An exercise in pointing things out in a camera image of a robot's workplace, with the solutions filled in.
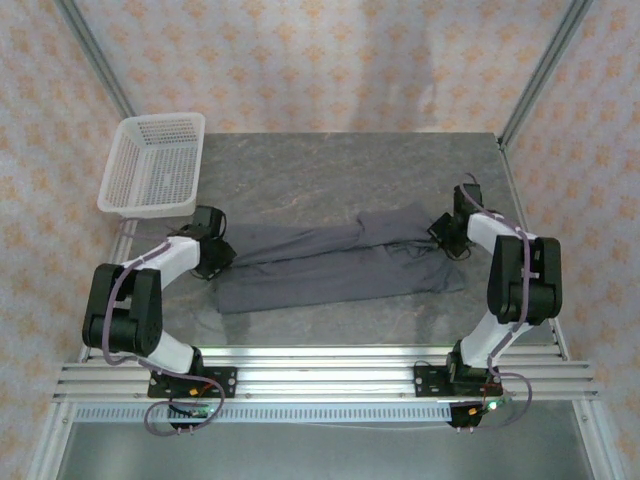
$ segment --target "gray cloth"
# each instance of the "gray cloth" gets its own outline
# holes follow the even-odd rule
[[[222,314],[463,288],[437,249],[420,204],[361,212],[354,225],[298,228],[233,225],[238,256],[218,278]]]

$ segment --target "table surface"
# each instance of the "table surface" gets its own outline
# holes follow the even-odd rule
[[[453,187],[472,172],[488,208],[517,220],[495,137],[485,133],[296,133],[205,136],[198,203],[229,222],[323,226],[352,223],[362,210],[421,202],[436,219],[453,208]],[[140,222],[166,233],[184,219]],[[135,240],[131,256],[153,246]],[[215,345],[452,344],[487,309],[490,256],[479,247],[457,266],[467,287],[454,293],[220,315],[211,284],[184,274],[163,292],[165,329]],[[550,343],[546,322],[519,343]]]

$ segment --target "white plastic basket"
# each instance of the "white plastic basket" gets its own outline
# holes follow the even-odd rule
[[[123,217],[191,215],[196,208],[204,116],[143,115],[118,125],[98,208]]]

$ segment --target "floor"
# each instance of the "floor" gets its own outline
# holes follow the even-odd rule
[[[482,133],[215,134],[205,137],[198,203],[229,222],[351,223],[361,210],[422,202],[433,219],[451,211],[453,187],[472,172],[485,205],[517,220],[495,137]],[[164,234],[181,219],[143,221]],[[136,240],[132,256],[153,246]],[[178,339],[215,345],[452,344],[486,311],[491,259],[479,248],[458,267],[464,291],[221,316],[209,284],[185,274],[163,294],[164,325]],[[549,343],[547,323],[521,343]]]
[[[499,425],[522,408],[483,420]],[[444,424],[213,424],[158,438],[141,425],[77,424],[59,479],[593,478],[571,402],[535,402],[507,428],[474,434]]]

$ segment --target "patterned wallpaper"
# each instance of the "patterned wallpaper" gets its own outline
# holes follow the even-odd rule
[[[95,202],[119,118],[53,1],[3,0],[0,30],[0,478],[13,480],[115,238]]]
[[[531,226],[562,242],[563,329],[573,356],[596,362],[640,478],[637,0],[594,2],[509,158]]]
[[[500,133],[569,0],[78,0],[139,114]]]

